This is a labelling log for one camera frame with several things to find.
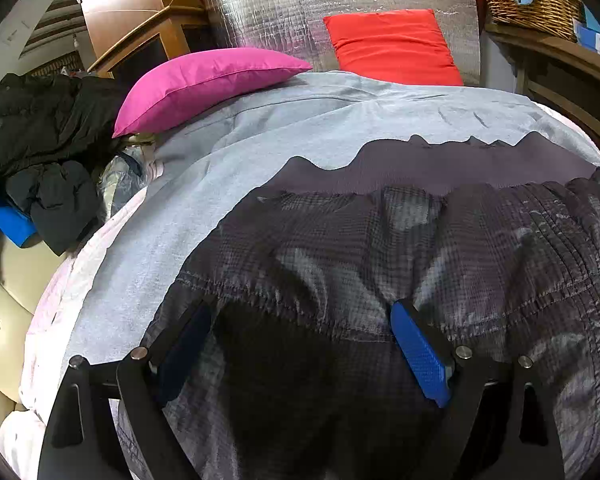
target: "metal screw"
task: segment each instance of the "metal screw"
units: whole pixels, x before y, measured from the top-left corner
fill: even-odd
[[[461,359],[471,359],[474,352],[468,346],[460,345],[456,348],[456,355]]]
[[[84,357],[81,355],[74,355],[71,359],[69,359],[69,366],[77,370],[83,362]]]
[[[138,346],[131,351],[131,358],[134,361],[139,361],[140,359],[144,359],[147,355],[147,349],[144,346]]]
[[[534,362],[526,355],[521,355],[518,358],[518,364],[520,364],[520,366],[523,368],[531,368],[534,365]]]

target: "red pillow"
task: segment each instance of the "red pillow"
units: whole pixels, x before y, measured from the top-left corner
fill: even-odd
[[[324,24],[342,70],[392,83],[462,86],[432,9],[340,14]]]

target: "blue gripper pad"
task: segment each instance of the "blue gripper pad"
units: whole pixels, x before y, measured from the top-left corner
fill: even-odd
[[[391,307],[391,329],[424,396],[444,408],[451,398],[446,381],[452,371],[399,301]]]

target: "pink pillow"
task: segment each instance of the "pink pillow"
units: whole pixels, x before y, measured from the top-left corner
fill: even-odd
[[[126,96],[114,137],[157,133],[213,105],[311,70],[301,59],[260,48],[222,48],[170,59],[144,74]]]

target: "wicker basket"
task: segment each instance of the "wicker basket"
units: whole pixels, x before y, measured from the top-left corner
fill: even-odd
[[[516,0],[487,0],[494,22],[534,28],[552,36],[576,41],[572,18],[583,21],[582,0],[533,0],[519,5]]]

